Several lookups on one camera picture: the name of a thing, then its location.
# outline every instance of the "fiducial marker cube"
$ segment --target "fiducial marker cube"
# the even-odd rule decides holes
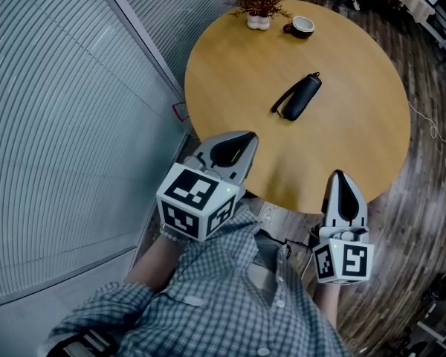
[[[330,238],[312,251],[319,283],[351,284],[370,278],[373,245]]]
[[[203,242],[235,211],[241,187],[174,163],[157,191],[161,221]]]

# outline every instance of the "coffee cup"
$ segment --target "coffee cup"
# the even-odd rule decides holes
[[[290,24],[284,25],[284,33],[290,33],[298,39],[308,39],[315,30],[314,22],[307,17],[295,16]]]

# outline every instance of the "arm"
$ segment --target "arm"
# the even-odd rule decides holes
[[[76,308],[50,337],[79,333],[84,329],[131,327],[142,315],[154,293],[167,286],[182,247],[160,236],[139,259],[123,283],[110,283],[98,289]]]
[[[338,284],[318,283],[313,297],[316,306],[319,307],[334,328],[337,328],[339,293],[340,286]]]
[[[139,259],[124,279],[124,283],[139,283],[160,292],[173,276],[183,246],[160,235],[150,249]]]

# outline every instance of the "person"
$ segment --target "person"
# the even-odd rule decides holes
[[[261,227],[240,203],[204,242],[164,229],[122,283],[52,329],[39,355],[63,356],[66,340],[92,329],[113,335],[116,356],[349,356],[335,331],[340,287],[320,284],[312,300],[287,245]]]

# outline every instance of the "white cable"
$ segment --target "white cable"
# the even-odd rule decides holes
[[[302,280],[304,278],[304,274],[306,273],[307,268],[309,267],[309,265],[311,264],[311,260],[312,260],[312,251],[311,251],[311,256],[309,257],[309,260],[306,263],[306,267],[304,267],[303,273],[300,276],[300,279]]]
[[[429,118],[426,118],[421,112],[417,111],[413,106],[411,106],[411,103],[408,101],[408,104],[410,105],[411,109],[416,112],[416,114],[418,114],[419,116],[421,116],[423,119],[429,121],[431,123],[431,127],[430,127],[430,135],[432,139],[436,139],[436,136],[439,136],[439,138],[441,139],[441,141],[443,141],[444,143],[446,143],[446,140],[441,136],[441,134],[438,131],[438,127],[436,126],[436,123],[434,123],[434,121],[432,121]]]

